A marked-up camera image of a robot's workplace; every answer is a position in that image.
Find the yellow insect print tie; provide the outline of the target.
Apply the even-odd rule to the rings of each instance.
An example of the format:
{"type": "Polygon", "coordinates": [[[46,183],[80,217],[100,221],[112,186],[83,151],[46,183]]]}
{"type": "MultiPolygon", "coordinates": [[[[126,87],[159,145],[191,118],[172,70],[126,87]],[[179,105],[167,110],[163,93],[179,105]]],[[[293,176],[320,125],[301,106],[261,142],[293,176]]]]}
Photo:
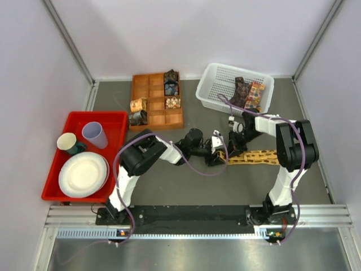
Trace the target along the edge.
{"type": "Polygon", "coordinates": [[[218,151],[218,155],[223,162],[229,165],[280,165],[276,150],[253,150],[246,151],[238,156],[234,156],[226,160],[226,154],[223,151],[218,151]]]}

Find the orange tan tie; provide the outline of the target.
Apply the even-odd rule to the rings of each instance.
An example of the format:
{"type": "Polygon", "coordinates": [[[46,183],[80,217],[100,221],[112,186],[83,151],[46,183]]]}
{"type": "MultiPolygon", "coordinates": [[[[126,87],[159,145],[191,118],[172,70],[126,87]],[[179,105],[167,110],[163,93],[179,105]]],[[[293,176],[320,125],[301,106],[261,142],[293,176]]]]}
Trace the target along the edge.
{"type": "Polygon", "coordinates": [[[138,112],[141,110],[144,110],[144,111],[147,110],[147,98],[145,98],[145,97],[138,98],[138,99],[132,100],[130,102],[130,111],[132,113],[138,112]]]}

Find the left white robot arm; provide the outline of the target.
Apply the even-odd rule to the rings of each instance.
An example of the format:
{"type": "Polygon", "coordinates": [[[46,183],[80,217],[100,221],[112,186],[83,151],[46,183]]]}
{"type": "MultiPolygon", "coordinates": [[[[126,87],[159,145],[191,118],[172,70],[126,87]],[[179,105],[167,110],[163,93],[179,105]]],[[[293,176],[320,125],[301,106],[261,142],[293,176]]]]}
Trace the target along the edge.
{"type": "Polygon", "coordinates": [[[189,164],[190,157],[197,156],[203,157],[212,167],[221,163],[218,160],[220,151],[229,157],[227,145],[217,130],[205,141],[202,131],[192,128],[183,139],[174,143],[145,129],[127,141],[116,154],[113,162],[115,188],[105,204],[108,217],[116,224],[126,221],[138,179],[158,160],[180,166],[189,164]]]}

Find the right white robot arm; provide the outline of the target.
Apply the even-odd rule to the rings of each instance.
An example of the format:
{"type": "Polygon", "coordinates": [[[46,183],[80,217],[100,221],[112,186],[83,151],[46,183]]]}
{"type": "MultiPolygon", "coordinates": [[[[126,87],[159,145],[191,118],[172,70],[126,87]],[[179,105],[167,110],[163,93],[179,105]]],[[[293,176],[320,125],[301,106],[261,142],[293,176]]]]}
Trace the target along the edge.
{"type": "Polygon", "coordinates": [[[312,126],[308,120],[282,119],[278,115],[243,112],[244,123],[228,118],[228,157],[243,154],[246,144],[261,134],[276,138],[276,156],[279,173],[261,209],[250,209],[248,219],[255,225],[277,223],[293,212],[294,191],[306,171],[319,159],[312,126]]]}

